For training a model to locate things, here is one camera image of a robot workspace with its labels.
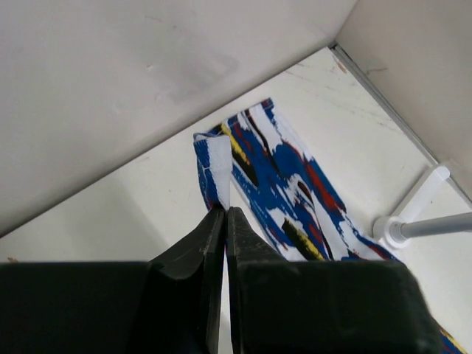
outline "gray wall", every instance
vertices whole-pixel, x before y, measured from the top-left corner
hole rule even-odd
[[[359,0],[337,41],[472,197],[472,1]]]
[[[354,4],[0,1],[0,234],[326,45]]]

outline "metal pole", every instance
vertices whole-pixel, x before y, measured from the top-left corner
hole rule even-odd
[[[405,238],[450,234],[462,231],[472,231],[472,212],[416,221],[414,223],[403,223],[400,227],[400,233]]]

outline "cloth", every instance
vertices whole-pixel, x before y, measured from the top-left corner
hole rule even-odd
[[[269,243],[286,259],[398,261],[362,235],[314,157],[271,99],[228,118],[208,134],[210,149],[218,137],[229,137],[235,184]],[[208,161],[207,155],[199,156],[196,145],[200,143],[194,143],[199,178],[200,165],[207,166]],[[208,180],[205,175],[201,188]],[[208,195],[214,195],[211,188],[203,188],[206,205],[213,205],[215,200],[208,201]],[[227,205],[229,200],[220,203]],[[444,353],[465,353],[440,329]]]

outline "metal strip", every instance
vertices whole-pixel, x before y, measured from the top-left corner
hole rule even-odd
[[[421,151],[421,153],[433,164],[439,164],[440,160],[436,155],[426,146],[426,144],[420,139],[420,137],[406,124],[405,120],[398,114],[398,112],[392,107],[390,102],[377,90],[369,78],[362,72],[362,70],[354,63],[351,57],[342,49],[342,47],[336,42],[329,45],[329,48],[336,56],[336,58],[350,71],[350,73],[356,78],[356,80],[369,92],[373,99],[379,104],[380,107],[389,115],[389,117],[398,125],[398,127],[405,133],[405,135],[413,142],[413,144]],[[460,197],[472,208],[472,200],[459,186],[454,177],[448,179],[448,183],[452,188],[460,195]]]

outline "white table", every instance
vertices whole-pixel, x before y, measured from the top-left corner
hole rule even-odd
[[[149,260],[206,214],[198,188],[192,135],[272,97],[316,157],[358,224],[370,232],[388,215],[427,159],[337,62],[328,49],[244,94],[188,129],[0,239],[0,260]],[[262,234],[236,189],[242,207]],[[422,217],[469,211],[449,187]],[[400,256],[419,279],[434,317],[472,350],[472,237],[413,240]],[[223,284],[221,352],[230,353],[227,280]]]

